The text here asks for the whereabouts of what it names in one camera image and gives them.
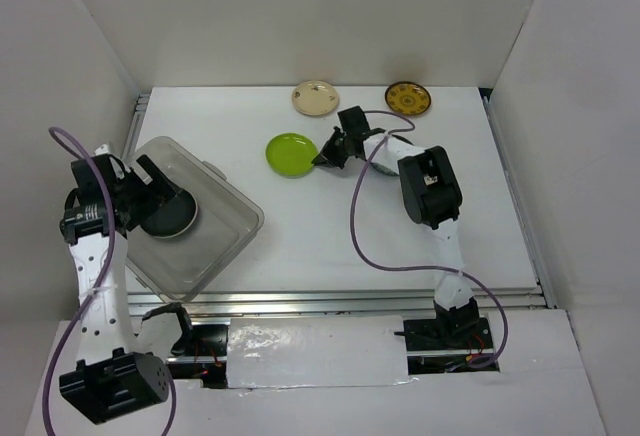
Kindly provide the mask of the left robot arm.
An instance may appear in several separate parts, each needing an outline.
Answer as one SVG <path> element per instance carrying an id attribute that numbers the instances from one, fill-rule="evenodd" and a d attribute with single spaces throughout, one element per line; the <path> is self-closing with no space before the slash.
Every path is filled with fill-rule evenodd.
<path id="1" fill-rule="evenodd" d="M 59 377 L 61 396 L 95 425 L 165 402 L 172 389 L 165 361 L 189 353 L 197 330 L 186 309 L 169 303 L 133 326 L 127 299 L 127 236 L 185 195 L 146 155 L 150 180 L 105 152 L 72 162 L 76 181 L 60 231 L 76 266 L 80 344 L 73 371 Z"/>

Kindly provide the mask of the black glossy plate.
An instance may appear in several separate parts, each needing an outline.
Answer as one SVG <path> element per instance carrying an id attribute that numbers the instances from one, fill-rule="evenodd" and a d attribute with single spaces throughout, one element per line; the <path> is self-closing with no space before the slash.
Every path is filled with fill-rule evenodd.
<path id="1" fill-rule="evenodd" d="M 140 225 L 148 235 L 156 238 L 172 238 L 184 233 L 195 222 L 198 203 L 194 196 L 181 191 Z"/>

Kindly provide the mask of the blue patterned plate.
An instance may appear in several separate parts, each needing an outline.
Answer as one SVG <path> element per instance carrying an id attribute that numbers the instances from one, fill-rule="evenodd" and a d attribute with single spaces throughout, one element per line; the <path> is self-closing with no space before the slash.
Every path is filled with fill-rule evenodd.
<path id="1" fill-rule="evenodd" d="M 397 162 L 404 148 L 405 141 L 402 137 L 395 135 L 387 137 L 373 157 L 372 168 L 383 175 L 398 177 Z"/>

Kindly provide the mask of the cream plate black patch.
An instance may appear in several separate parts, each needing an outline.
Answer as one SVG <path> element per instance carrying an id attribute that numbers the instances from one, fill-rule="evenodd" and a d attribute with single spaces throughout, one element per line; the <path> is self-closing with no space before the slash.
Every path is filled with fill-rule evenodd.
<path id="1" fill-rule="evenodd" d="M 165 238 L 174 238 L 188 232 L 199 216 L 199 204 L 191 194 L 184 193 L 166 206 Z"/>

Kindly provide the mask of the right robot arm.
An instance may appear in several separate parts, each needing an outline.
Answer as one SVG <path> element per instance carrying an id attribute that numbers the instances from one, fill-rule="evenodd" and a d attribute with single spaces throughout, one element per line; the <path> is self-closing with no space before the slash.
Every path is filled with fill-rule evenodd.
<path id="1" fill-rule="evenodd" d="M 434 273 L 435 328 L 405 335 L 431 344 L 455 348 L 470 337 L 480 314 L 470 284 L 477 280 L 463 271 L 464 262 L 458 237 L 462 192 L 446 150 L 441 146 L 423 148 L 404 135 L 415 129 L 373 128 L 367 112 L 359 106 L 338 113 L 340 124 L 312 160 L 317 167 L 344 168 L 351 158 L 364 162 L 356 181 L 349 213 L 351 242 L 356 254 L 369 266 L 387 272 L 409 272 L 409 267 L 383 266 L 362 251 L 356 233 L 356 206 L 368 169 L 372 166 L 399 178 L 402 202 L 408 218 L 429 228 L 444 264 L 423 266 Z"/>

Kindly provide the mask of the cream plate with flowers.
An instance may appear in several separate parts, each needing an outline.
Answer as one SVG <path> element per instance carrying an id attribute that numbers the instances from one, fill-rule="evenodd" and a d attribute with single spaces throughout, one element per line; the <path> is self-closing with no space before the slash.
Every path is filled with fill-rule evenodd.
<path id="1" fill-rule="evenodd" d="M 311 117 L 320 117 L 334 111 L 340 102 L 336 88 L 324 81 L 309 80 L 298 84 L 292 91 L 294 109 Z"/>

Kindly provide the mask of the yellow brown patterned plate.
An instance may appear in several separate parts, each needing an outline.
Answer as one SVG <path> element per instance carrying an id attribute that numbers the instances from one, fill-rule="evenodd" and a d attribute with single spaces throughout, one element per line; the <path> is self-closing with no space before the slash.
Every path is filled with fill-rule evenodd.
<path id="1" fill-rule="evenodd" d="M 392 111 L 407 117 L 423 115 L 432 105 L 429 91 L 411 81 L 399 81 L 388 86 L 384 101 Z"/>

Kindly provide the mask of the lime green plate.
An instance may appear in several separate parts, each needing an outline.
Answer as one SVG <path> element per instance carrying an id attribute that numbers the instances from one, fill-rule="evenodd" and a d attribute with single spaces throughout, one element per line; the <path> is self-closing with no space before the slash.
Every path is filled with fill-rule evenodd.
<path id="1" fill-rule="evenodd" d="M 319 154 L 316 145 L 306 136 L 282 133 L 273 137 L 265 148 L 270 168 L 280 176 L 301 177 L 313 168 L 313 160 Z"/>

